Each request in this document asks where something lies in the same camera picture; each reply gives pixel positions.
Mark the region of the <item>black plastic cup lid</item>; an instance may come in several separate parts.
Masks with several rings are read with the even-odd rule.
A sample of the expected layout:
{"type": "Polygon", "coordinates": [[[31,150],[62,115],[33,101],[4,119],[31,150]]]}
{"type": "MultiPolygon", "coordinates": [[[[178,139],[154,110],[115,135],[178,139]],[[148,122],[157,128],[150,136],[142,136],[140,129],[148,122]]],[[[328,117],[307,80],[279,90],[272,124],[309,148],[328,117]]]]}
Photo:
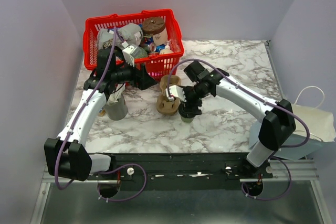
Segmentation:
{"type": "Polygon", "coordinates": [[[185,111],[183,108],[179,109],[179,114],[182,118],[185,118],[185,119],[192,119],[196,116],[195,113],[190,112],[188,110],[185,111]]]}

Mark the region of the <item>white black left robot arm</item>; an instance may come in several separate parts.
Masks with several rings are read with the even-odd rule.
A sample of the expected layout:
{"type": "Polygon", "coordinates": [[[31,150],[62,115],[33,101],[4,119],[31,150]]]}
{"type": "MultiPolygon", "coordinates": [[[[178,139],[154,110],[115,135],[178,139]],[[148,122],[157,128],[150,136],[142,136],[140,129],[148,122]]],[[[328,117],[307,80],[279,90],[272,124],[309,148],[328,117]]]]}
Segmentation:
{"type": "Polygon", "coordinates": [[[125,49],[101,49],[97,65],[84,82],[81,100],[65,128],[56,138],[48,138],[44,152],[48,172],[59,177],[84,181],[90,174],[99,173],[104,179],[116,175],[116,166],[110,154],[89,154],[86,140],[89,131],[103,106],[117,85],[129,83],[145,90],[156,84],[145,65],[135,65],[141,48],[130,45],[125,49]]]}

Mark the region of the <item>green paper coffee cup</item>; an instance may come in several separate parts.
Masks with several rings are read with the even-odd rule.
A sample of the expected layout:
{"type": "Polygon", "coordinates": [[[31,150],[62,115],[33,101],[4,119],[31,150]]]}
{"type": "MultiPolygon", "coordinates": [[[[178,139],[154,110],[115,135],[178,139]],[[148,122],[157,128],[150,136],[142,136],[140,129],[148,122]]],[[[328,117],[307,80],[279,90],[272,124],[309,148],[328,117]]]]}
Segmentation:
{"type": "Polygon", "coordinates": [[[186,117],[181,116],[181,120],[185,123],[191,123],[194,120],[194,117],[186,118],[186,117]]]}

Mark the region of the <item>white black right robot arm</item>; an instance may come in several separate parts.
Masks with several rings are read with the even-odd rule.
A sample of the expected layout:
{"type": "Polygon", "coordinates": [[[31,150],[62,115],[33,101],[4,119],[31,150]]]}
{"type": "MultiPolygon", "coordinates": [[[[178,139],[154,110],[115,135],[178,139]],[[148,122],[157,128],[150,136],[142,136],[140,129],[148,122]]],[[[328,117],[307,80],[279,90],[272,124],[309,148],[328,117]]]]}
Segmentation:
{"type": "Polygon", "coordinates": [[[255,177],[264,161],[278,151],[296,129],[291,103],[264,97],[240,84],[226,71],[209,72],[198,61],[189,64],[184,72],[194,86],[180,87],[179,114],[183,121],[190,122],[200,115],[202,99],[212,95],[233,102],[261,123],[258,141],[241,165],[246,177],[255,177]]]}

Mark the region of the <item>white paper takeout bag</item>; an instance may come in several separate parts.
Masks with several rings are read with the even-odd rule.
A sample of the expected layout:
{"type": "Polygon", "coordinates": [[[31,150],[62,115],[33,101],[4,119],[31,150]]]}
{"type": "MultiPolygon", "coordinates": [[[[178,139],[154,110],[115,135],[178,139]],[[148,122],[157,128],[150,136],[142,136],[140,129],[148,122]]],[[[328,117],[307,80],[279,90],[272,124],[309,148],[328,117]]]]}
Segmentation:
{"type": "Polygon", "coordinates": [[[301,118],[310,131],[310,139],[317,140],[320,143],[331,143],[335,140],[334,116],[331,112],[320,110],[325,100],[325,93],[317,86],[306,86],[303,88],[294,104],[292,105],[293,113],[301,118]],[[322,93],[321,102],[314,106],[303,106],[298,104],[298,100],[304,90],[315,88],[322,93]]]}

